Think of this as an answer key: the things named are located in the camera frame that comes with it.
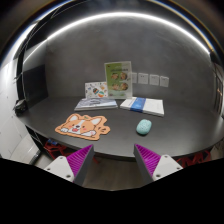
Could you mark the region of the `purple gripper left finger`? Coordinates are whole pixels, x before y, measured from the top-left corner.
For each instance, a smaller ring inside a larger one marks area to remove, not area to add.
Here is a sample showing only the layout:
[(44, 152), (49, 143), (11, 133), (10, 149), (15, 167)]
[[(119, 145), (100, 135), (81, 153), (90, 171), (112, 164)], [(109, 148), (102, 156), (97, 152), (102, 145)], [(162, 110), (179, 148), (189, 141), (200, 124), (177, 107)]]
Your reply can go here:
[(45, 171), (81, 186), (94, 156), (94, 146), (86, 146), (71, 155), (59, 156)]

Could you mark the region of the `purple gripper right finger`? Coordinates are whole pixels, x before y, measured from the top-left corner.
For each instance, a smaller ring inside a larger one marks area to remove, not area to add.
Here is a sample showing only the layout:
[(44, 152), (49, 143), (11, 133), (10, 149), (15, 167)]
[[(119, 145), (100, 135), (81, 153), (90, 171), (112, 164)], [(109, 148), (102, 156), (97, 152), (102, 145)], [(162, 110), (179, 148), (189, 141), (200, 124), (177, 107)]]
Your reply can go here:
[(169, 155), (159, 155), (139, 144), (134, 145), (134, 156), (145, 184), (152, 183), (182, 169)]

